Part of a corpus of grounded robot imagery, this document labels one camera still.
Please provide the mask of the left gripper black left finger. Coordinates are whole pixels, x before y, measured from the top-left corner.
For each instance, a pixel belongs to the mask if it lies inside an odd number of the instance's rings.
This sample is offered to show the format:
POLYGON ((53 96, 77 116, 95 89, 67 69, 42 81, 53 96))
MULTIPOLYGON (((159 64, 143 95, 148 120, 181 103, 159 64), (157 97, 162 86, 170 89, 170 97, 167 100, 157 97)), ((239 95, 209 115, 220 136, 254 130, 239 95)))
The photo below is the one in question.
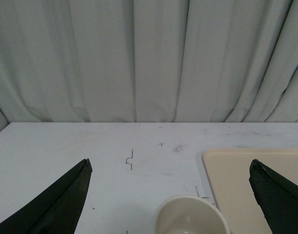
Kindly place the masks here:
POLYGON ((81 216, 91 174, 84 159, 0 223, 0 234, 73 234, 81 216))

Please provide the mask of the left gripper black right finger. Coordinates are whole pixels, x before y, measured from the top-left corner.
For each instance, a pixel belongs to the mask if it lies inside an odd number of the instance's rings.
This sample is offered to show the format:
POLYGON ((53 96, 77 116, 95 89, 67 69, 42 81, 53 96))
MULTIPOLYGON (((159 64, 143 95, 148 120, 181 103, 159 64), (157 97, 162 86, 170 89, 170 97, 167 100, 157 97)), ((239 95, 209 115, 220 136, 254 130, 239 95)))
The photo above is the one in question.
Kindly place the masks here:
POLYGON ((257 159, 249 167, 249 183, 271 232, 298 234, 298 185, 257 159))

